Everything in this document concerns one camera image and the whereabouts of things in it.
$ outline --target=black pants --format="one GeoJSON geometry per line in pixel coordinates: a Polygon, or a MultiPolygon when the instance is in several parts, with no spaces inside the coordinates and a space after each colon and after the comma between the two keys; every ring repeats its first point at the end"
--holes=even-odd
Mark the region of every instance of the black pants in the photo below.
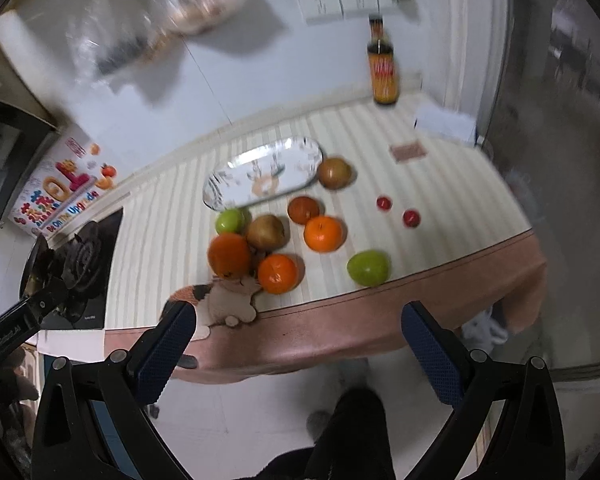
{"type": "Polygon", "coordinates": [[[315,447],[276,457],[256,478],[395,480],[382,401],[366,388],[348,391],[315,447]]]}

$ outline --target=poster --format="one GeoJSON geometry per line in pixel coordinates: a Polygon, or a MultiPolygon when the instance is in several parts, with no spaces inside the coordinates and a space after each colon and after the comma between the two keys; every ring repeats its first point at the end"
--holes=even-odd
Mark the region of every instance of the poster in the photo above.
{"type": "Polygon", "coordinates": [[[27,180],[10,219],[35,237],[57,233],[125,177],[110,155],[78,126],[68,127],[27,180]]]}

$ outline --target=blue gripper pad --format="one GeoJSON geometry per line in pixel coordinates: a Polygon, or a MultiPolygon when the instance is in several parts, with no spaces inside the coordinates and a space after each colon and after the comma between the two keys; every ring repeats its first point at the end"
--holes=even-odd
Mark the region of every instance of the blue gripper pad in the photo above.
{"type": "Polygon", "coordinates": [[[144,355],[132,372],[136,383],[134,397],[140,404],[157,402],[195,331],[195,309],[189,303],[178,302],[158,326],[145,332],[150,341],[145,348],[139,348],[144,355]]]}
{"type": "Polygon", "coordinates": [[[440,402],[458,407],[464,396],[460,370],[411,303],[402,308],[400,325],[440,402]]]}

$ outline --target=gas stove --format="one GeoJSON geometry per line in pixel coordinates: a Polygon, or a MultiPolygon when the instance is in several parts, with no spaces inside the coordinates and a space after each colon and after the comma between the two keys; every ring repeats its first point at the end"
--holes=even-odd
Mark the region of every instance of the gas stove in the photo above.
{"type": "Polygon", "coordinates": [[[109,273],[122,210],[100,222],[88,222],[55,250],[48,275],[62,278],[68,299],[42,321],[42,330],[103,329],[109,273]]]}

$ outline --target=bottle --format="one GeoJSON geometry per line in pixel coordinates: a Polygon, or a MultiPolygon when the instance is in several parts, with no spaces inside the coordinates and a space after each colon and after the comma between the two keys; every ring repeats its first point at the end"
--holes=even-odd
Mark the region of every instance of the bottle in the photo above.
{"type": "Polygon", "coordinates": [[[379,105],[394,105],[398,100],[398,81],[395,74],[394,46],[384,36],[382,16],[369,16],[371,41],[366,47],[371,70],[371,88],[379,105]]]}

